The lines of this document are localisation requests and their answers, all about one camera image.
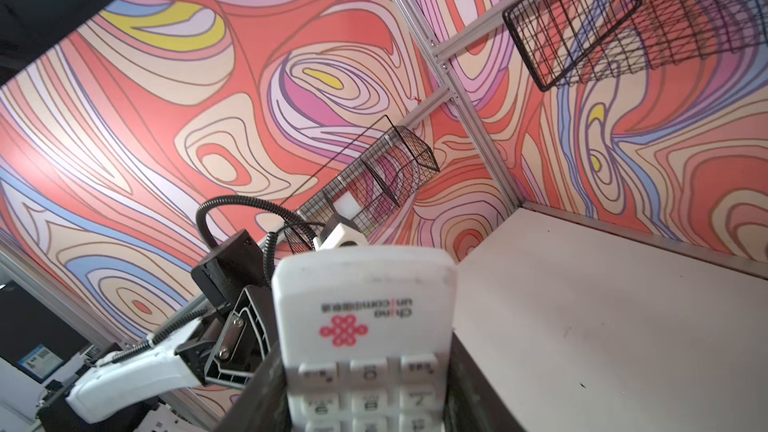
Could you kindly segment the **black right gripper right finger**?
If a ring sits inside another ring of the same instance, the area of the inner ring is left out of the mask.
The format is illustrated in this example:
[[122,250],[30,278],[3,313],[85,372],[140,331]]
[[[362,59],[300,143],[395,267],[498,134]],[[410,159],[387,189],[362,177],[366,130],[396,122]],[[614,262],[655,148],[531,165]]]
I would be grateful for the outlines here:
[[447,432],[525,431],[456,333],[451,342],[443,424]]

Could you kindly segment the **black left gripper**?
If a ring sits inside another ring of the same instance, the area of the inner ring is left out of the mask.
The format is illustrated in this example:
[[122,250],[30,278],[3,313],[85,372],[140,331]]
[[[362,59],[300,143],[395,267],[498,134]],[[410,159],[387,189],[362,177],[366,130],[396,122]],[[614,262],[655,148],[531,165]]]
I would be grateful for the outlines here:
[[210,310],[176,354],[202,385],[243,389],[277,344],[263,252],[241,230],[214,247],[191,275]]

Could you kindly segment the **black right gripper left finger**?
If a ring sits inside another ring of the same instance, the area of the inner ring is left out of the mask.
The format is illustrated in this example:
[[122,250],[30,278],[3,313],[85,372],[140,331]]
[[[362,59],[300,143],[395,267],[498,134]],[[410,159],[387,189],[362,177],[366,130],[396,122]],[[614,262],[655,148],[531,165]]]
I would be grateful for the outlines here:
[[215,432],[287,432],[287,379],[276,344],[214,428]]

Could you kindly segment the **white remote control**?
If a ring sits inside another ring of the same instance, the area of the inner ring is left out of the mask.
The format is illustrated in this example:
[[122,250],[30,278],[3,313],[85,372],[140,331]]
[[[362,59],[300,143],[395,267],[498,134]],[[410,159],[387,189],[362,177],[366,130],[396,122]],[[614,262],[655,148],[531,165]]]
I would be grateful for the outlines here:
[[295,431],[439,431],[457,270],[439,248],[293,255],[273,300]]

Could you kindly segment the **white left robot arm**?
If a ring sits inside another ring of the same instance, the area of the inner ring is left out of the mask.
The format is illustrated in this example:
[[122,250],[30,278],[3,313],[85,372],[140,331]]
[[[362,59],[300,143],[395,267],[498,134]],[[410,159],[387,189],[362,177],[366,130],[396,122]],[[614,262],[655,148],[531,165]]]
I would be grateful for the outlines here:
[[138,345],[99,359],[74,383],[68,405],[95,424],[175,389],[244,389],[277,343],[263,258],[245,230],[215,246],[192,270],[207,304],[178,313]]

